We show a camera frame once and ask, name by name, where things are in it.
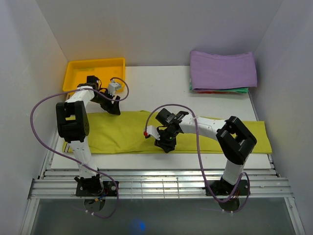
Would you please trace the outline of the yellow-green trousers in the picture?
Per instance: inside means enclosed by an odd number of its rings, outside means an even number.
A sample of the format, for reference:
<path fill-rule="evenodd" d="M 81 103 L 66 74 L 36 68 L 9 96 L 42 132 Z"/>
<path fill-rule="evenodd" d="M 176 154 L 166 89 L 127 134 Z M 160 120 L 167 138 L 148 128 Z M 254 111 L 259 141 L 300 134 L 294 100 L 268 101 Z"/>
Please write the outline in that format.
<path fill-rule="evenodd" d="M 148 111 L 125 111 L 121 115 L 109 113 L 88 113 L 88 145 L 91 154 L 158 154 L 163 149 L 156 146 L 155 138 L 144 137 L 144 127 L 154 126 L 159 129 L 160 142 L 175 144 L 172 153 L 187 154 L 197 152 L 197 143 L 201 153 L 222 153 L 217 140 L 200 136 L 196 140 L 195 128 L 190 134 L 169 134 L 166 126 L 156 119 L 157 114 Z"/>

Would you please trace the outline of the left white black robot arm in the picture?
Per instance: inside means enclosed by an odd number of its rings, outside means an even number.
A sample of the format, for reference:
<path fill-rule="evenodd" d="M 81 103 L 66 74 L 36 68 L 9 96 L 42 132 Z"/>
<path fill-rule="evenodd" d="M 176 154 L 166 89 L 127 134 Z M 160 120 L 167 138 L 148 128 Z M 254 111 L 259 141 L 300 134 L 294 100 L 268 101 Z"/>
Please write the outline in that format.
<path fill-rule="evenodd" d="M 97 170 L 98 167 L 91 157 L 88 145 L 90 126 L 86 106 L 94 102 L 109 114 L 120 115 L 120 96 L 115 93 L 121 88 L 122 84 L 117 82 L 116 77 L 110 79 L 106 88 L 102 88 L 100 79 L 90 75 L 87 82 L 80 84 L 69 99 L 56 104 L 58 134 L 72 149 L 75 159 L 80 162 L 80 176 L 75 180 L 80 184 L 80 189 L 95 196 L 103 192 L 104 184 L 99 173 L 89 170 Z"/>

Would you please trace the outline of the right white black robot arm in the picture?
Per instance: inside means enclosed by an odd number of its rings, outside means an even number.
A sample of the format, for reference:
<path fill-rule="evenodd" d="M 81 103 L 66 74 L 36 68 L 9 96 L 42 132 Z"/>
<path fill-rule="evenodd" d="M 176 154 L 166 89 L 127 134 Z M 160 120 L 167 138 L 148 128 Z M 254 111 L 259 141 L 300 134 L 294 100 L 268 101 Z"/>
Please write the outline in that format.
<path fill-rule="evenodd" d="M 257 143 L 239 118 L 231 116 L 226 120 L 215 120 L 194 117 L 185 111 L 174 114 L 163 108 L 156 120 L 161 126 L 149 126 L 148 133 L 155 138 L 155 146 L 166 153 L 175 150 L 178 134 L 198 134 L 217 141 L 227 162 L 220 181 L 212 183 L 210 187 L 216 195 L 233 194 L 239 188 L 237 181 Z"/>

